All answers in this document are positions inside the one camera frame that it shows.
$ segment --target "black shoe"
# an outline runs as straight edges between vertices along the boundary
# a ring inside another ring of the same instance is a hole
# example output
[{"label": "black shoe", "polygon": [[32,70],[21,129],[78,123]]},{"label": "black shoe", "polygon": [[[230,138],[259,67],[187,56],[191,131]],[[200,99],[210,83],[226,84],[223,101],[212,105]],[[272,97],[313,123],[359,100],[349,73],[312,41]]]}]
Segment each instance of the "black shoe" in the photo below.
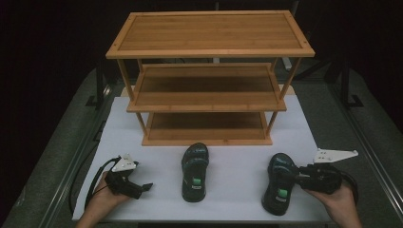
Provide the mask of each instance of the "black shoe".
[{"label": "black shoe", "polygon": [[182,197],[188,202],[202,201],[205,196],[205,173],[208,150],[205,144],[192,144],[182,158]]},{"label": "black shoe", "polygon": [[293,160],[286,154],[278,153],[270,160],[269,186],[264,193],[261,204],[275,216],[282,216],[290,204],[291,191],[294,187],[293,177],[299,174]]}]

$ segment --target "bamboo shelf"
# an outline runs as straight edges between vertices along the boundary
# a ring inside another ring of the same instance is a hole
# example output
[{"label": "bamboo shelf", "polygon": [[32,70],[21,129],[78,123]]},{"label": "bamboo shelf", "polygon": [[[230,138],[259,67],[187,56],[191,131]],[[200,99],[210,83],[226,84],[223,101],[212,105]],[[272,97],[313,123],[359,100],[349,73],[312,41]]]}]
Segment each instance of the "bamboo shelf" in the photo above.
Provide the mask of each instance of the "bamboo shelf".
[{"label": "bamboo shelf", "polygon": [[[272,144],[301,57],[315,53],[286,10],[130,13],[106,54],[118,61],[143,145]],[[274,63],[144,65],[155,58],[297,57],[279,88]],[[131,87],[124,59],[138,59]],[[266,122],[265,112],[273,116]],[[140,113],[149,113],[145,124]]]}]

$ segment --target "human hand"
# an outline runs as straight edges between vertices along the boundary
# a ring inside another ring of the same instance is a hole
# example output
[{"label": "human hand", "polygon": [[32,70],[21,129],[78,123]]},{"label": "human hand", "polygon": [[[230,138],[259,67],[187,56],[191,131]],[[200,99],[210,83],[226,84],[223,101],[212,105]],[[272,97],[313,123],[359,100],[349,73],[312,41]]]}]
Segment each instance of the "human hand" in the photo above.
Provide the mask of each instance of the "human hand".
[{"label": "human hand", "polygon": [[94,195],[89,201],[85,212],[77,222],[76,228],[94,227],[100,220],[107,216],[116,206],[128,201],[130,197],[118,194],[114,195],[105,182],[107,171],[101,176],[100,182],[94,190]]},{"label": "human hand", "polygon": [[330,218],[342,228],[361,228],[361,221],[355,207],[353,191],[343,182],[332,195],[308,189],[306,192],[321,201]]}]

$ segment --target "white tabletop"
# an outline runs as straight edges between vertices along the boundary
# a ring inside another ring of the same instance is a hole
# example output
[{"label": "white tabletop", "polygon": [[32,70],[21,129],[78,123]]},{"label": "white tabletop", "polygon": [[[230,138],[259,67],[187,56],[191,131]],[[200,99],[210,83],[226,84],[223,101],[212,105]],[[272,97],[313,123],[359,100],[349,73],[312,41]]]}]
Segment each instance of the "white tabletop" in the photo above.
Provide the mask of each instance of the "white tabletop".
[{"label": "white tabletop", "polygon": [[[269,178],[267,166],[278,152],[297,166],[313,162],[317,145],[296,95],[286,95],[287,111],[280,112],[271,131],[273,145],[208,146],[207,194],[201,202],[182,198],[181,159],[188,146],[142,146],[143,132],[134,113],[125,110],[129,99],[115,98],[95,158],[86,176],[73,220],[84,212],[86,193],[95,173],[106,161],[128,153],[140,164],[130,175],[139,185],[153,182],[140,199],[120,205],[106,220],[136,222],[284,223],[330,221],[323,205],[296,185],[284,216],[273,216],[261,206]],[[270,120],[271,113],[266,113]]]}]

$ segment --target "white plastic piece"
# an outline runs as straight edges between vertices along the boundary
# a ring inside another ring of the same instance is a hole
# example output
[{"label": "white plastic piece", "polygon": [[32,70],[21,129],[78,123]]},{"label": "white plastic piece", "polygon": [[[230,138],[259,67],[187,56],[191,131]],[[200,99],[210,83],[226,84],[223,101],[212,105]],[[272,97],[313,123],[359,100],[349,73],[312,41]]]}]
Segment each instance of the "white plastic piece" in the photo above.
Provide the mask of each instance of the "white plastic piece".
[{"label": "white plastic piece", "polygon": [[288,57],[282,57],[281,59],[282,62],[284,63],[285,70],[290,71],[291,67],[293,67],[290,59]]},{"label": "white plastic piece", "polygon": [[129,154],[125,154],[122,158],[113,166],[112,172],[119,172],[129,169],[135,169],[136,163],[131,159]]},{"label": "white plastic piece", "polygon": [[343,151],[343,150],[322,150],[317,149],[317,154],[314,158],[314,163],[333,163],[341,160],[350,159],[358,155],[356,150]]}]

